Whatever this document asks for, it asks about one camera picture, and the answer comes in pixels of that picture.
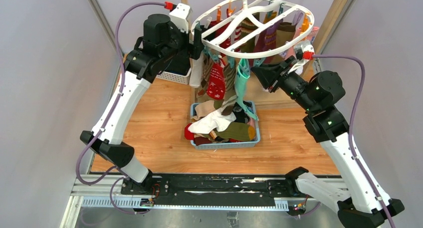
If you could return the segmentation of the mint green sock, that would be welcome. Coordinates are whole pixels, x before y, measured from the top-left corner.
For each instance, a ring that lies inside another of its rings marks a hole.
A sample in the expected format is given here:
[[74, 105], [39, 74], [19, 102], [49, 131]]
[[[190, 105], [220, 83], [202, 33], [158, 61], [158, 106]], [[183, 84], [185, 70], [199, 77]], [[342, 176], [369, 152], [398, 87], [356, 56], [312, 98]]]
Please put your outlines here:
[[258, 121], [258, 116], [256, 113], [251, 111], [244, 104], [244, 96], [247, 91], [247, 82], [250, 78], [250, 68], [247, 59], [241, 58], [236, 67], [236, 78], [235, 78], [235, 93], [236, 93], [236, 102], [243, 109], [243, 111], [255, 121]]

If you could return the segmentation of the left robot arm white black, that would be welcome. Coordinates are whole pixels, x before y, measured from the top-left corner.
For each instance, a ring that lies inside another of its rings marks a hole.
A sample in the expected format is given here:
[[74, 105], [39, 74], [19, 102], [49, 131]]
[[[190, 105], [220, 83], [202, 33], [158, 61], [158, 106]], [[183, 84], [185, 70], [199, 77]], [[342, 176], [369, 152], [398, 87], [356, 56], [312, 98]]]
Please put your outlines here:
[[135, 156], [135, 149], [123, 142], [123, 135], [139, 100], [155, 78], [182, 60], [198, 59], [203, 50], [202, 30], [194, 26], [194, 39], [188, 35], [188, 21], [175, 15], [153, 14], [144, 21], [144, 34], [120, 65], [118, 85], [99, 121], [81, 132], [85, 148], [78, 157], [79, 166], [88, 150], [113, 164], [141, 194], [153, 188], [152, 172]]

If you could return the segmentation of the white sock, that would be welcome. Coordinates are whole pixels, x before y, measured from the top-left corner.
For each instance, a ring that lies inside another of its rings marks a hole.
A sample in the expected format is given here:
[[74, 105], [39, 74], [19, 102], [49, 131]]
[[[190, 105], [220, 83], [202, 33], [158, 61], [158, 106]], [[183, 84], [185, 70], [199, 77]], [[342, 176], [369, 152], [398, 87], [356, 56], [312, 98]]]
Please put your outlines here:
[[236, 120], [236, 116], [232, 112], [229, 115], [223, 115], [223, 110], [223, 108], [219, 108], [199, 121], [192, 123], [188, 130], [196, 134], [208, 134], [214, 129], [218, 132], [226, 130]]

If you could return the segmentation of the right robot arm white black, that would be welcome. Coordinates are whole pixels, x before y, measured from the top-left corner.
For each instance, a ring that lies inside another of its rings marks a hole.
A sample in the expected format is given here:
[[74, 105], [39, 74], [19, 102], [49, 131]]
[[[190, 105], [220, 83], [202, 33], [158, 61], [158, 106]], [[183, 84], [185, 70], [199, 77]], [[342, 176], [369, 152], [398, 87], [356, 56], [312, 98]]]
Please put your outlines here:
[[285, 63], [253, 67], [252, 72], [264, 88], [283, 90], [305, 110], [305, 128], [330, 156], [346, 185], [346, 190], [339, 189], [299, 167], [286, 174], [289, 195], [313, 197], [336, 213], [346, 228], [377, 228], [404, 211], [402, 201], [391, 198], [360, 159], [350, 126], [335, 106], [345, 95], [336, 72], [322, 71], [309, 81]]

